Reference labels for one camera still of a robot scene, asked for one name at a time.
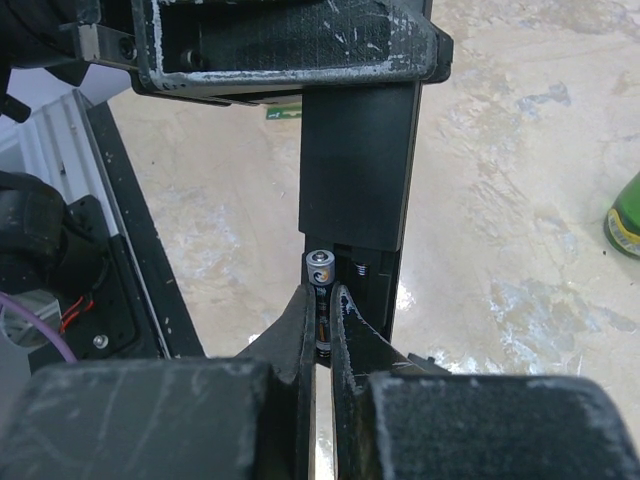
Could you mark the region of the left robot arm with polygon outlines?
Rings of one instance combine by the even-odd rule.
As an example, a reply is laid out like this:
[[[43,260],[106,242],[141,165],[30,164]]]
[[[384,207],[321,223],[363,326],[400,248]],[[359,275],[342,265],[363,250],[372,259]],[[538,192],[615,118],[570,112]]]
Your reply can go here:
[[[141,95],[277,104],[307,88],[441,83],[452,37],[425,1],[5,1],[1,74],[79,85],[91,65]]]

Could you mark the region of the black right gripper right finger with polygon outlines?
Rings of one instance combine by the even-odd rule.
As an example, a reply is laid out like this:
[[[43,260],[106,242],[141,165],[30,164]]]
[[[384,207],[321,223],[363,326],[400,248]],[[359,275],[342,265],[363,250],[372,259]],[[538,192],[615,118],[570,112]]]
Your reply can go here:
[[[399,353],[336,286],[331,306],[341,479],[635,479],[610,397],[571,376],[439,374]]]

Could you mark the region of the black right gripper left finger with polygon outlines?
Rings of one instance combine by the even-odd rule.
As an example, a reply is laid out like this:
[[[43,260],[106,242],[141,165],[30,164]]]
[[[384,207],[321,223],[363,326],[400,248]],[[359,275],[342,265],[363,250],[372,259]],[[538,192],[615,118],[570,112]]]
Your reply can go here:
[[[1,432],[5,479],[310,479],[314,294],[231,358],[58,363]]]

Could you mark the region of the black battery cover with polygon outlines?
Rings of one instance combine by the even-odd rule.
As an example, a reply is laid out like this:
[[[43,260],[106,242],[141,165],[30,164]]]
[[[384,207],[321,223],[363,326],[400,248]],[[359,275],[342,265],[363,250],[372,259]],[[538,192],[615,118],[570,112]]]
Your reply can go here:
[[[409,353],[407,356],[408,360],[411,361],[416,366],[420,367],[429,375],[450,375],[451,372],[441,366],[439,366],[434,357],[421,357],[414,353]]]

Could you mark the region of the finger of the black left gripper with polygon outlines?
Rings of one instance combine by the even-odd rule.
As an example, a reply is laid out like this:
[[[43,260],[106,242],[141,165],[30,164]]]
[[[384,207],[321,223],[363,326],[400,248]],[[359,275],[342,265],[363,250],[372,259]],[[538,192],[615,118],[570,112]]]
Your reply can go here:
[[[272,103],[308,87],[442,83],[454,42],[421,1],[135,1],[136,92]]]

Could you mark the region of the black remote control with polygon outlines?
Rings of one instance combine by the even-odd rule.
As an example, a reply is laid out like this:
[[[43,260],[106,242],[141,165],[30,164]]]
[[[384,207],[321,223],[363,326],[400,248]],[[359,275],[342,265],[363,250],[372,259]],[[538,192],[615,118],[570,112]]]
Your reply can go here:
[[[393,331],[422,88],[309,90],[302,98],[299,230],[384,338]]]

